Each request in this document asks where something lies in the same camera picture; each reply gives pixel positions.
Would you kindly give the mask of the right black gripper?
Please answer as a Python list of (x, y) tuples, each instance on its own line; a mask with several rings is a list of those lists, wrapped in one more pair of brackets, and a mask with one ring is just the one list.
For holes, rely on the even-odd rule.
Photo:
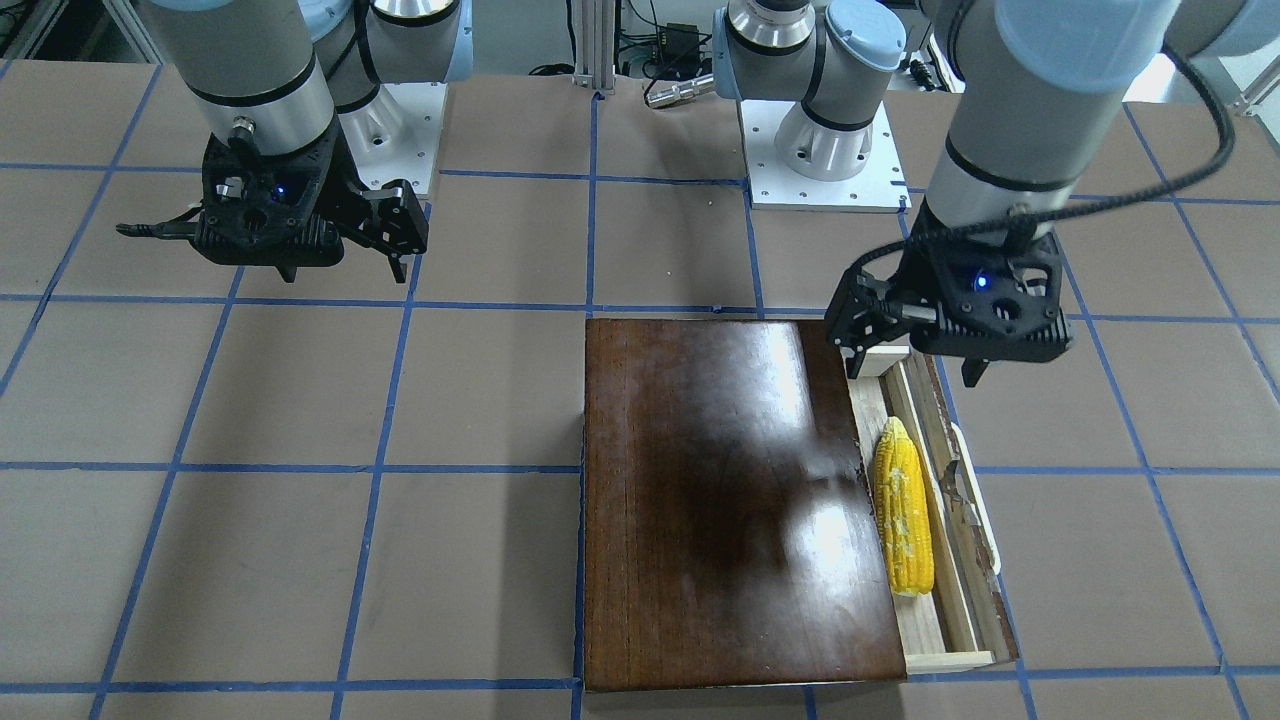
[(236, 151), (210, 136), (201, 167), (202, 206), (159, 223), (116, 223), (116, 233), (189, 242), (200, 219), (202, 258), (227, 266), (274, 266), (292, 282), (300, 268), (334, 266), (343, 259), (339, 224), (351, 224), (349, 213), (357, 208), (352, 240), (381, 254), (397, 284), (407, 282), (410, 260), (428, 251), (429, 237), (412, 181), (358, 191), (339, 128), (325, 129), (291, 154), (266, 156), (255, 150), (248, 143)]

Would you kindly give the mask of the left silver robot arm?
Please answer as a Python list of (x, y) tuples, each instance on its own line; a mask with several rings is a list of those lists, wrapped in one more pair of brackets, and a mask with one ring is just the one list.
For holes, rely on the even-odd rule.
[[(975, 386), (993, 361), (1050, 363), (1074, 341), (1060, 306), (1056, 222), (1158, 199), (1230, 158), (1235, 133), (1194, 56), (1238, 56), (1277, 36), (1275, 1), (922, 1), (964, 91), (923, 206), (904, 241), (863, 254), (824, 319), (856, 378), (872, 347), (900, 337), (963, 359)], [(878, 1), (730, 1), (713, 23), (717, 94), (790, 101), (783, 160), (835, 181), (861, 168), (902, 22)], [(1112, 199), (1069, 197), (1157, 54), (1210, 111), (1219, 146), (1203, 165)]]

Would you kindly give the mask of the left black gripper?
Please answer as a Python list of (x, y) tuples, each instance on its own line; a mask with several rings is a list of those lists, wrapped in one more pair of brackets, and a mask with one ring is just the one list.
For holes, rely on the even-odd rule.
[(900, 273), (881, 281), (854, 264), (842, 274), (824, 323), (850, 380), (860, 377), (872, 348), (901, 338), (915, 354), (960, 357), (969, 388), (991, 363), (1051, 363), (1073, 347), (1055, 231), (1018, 249), (1006, 247), (1005, 231), (996, 243), (925, 238), (945, 228), (924, 206)]

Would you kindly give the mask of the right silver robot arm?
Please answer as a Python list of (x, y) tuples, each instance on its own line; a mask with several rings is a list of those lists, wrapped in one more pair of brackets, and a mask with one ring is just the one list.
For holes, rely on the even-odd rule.
[(420, 127), (393, 87), (471, 76), (471, 3), (146, 1), (141, 15), (211, 133), (201, 199), (116, 233), (183, 241), (289, 283), (355, 243), (404, 283), (429, 222), (422, 187), (404, 176)]

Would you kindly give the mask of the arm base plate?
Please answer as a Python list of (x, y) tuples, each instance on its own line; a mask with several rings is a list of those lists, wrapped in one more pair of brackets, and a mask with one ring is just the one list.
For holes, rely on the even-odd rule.
[(449, 91), (445, 83), (384, 85), (374, 100), (338, 115), (365, 186), (407, 181), (420, 200), (431, 197)]
[(799, 102), (739, 104), (754, 208), (897, 213), (911, 206), (886, 105), (854, 131), (818, 126)]

